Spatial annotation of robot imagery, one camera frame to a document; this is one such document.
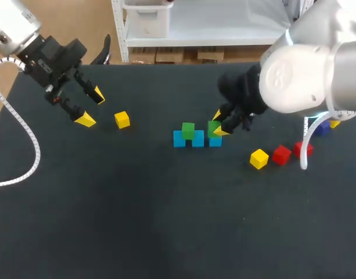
cube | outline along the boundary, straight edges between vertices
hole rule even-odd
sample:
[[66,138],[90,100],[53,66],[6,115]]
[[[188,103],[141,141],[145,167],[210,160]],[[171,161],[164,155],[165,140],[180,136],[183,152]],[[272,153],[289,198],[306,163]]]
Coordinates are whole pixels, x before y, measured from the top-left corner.
[[130,126],[130,119],[126,112],[116,113],[114,118],[120,129]]
[[220,121],[207,122],[207,136],[208,138],[220,138],[220,135],[214,134],[214,131],[220,126]]
[[192,147],[204,147],[205,133],[204,131],[195,131],[195,138],[192,141]]
[[[295,145],[294,145],[294,149],[293,149],[293,153],[294,155],[300,159],[300,151],[301,151],[301,144],[303,142],[297,142]],[[312,155],[312,152],[313,152],[313,146],[311,144],[308,144],[308,147],[307,147],[307,156],[311,156]]]
[[289,161],[291,154],[292,154],[291,150],[288,150],[283,145],[280,145],[273,153],[272,160],[276,164],[279,164],[280,166],[284,166],[287,163],[287,161]]
[[222,137],[209,138],[208,145],[210,147],[221,147],[222,146]]
[[256,169],[261,169],[268,163],[268,154],[263,150],[258,149],[250,157],[250,164],[252,164]]
[[195,124],[183,123],[182,133],[183,133],[183,139],[193,141],[193,139],[195,138]]
[[330,128],[331,129],[334,129],[334,128],[336,128],[336,126],[338,126],[340,124],[340,121],[338,121],[338,120],[332,120],[332,121],[330,121]]
[[174,147],[185,147],[182,131],[174,131]]
[[324,121],[322,122],[314,131],[313,135],[327,135],[330,132],[330,122],[329,121]]

white container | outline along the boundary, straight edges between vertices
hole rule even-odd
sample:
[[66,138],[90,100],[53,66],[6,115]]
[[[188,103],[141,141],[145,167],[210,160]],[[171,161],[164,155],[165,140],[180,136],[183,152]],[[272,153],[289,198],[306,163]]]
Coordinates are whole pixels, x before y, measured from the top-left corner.
[[136,38],[168,37],[173,5],[164,0],[125,0],[129,32]]

metal bolt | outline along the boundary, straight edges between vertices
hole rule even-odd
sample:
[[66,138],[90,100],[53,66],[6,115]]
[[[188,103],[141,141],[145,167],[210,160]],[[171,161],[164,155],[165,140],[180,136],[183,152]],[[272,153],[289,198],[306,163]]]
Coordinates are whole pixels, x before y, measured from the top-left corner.
[[8,38],[5,35],[0,35],[0,44],[7,44]]

black tablecloth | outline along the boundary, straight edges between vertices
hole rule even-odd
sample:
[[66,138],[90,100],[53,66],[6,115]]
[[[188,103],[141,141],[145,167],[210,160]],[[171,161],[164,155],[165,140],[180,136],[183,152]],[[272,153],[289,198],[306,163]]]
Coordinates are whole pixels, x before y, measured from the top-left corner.
[[[250,154],[301,140],[303,118],[267,111],[221,148],[172,147],[182,122],[206,130],[224,102],[217,78],[250,65],[88,66],[98,122],[72,123],[20,74],[9,101],[35,132],[32,177],[0,188],[0,278],[356,278],[356,119],[258,171]],[[126,110],[131,127],[114,114]],[[27,171],[29,137],[3,109],[0,181]]]

blue cube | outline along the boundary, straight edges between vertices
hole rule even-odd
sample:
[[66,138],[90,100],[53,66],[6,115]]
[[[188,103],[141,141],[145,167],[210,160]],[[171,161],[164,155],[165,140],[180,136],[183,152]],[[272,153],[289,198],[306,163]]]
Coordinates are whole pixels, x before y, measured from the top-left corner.
[[205,133],[203,131],[195,131],[195,138],[192,141],[192,147],[205,146]]
[[174,147],[185,147],[182,131],[174,131]]
[[329,121],[324,121],[322,122],[317,129],[314,131],[314,135],[322,136],[326,135],[330,132],[331,127],[330,127],[330,122]]
[[210,138],[208,141],[210,147],[221,147],[222,146],[222,137],[220,138]]

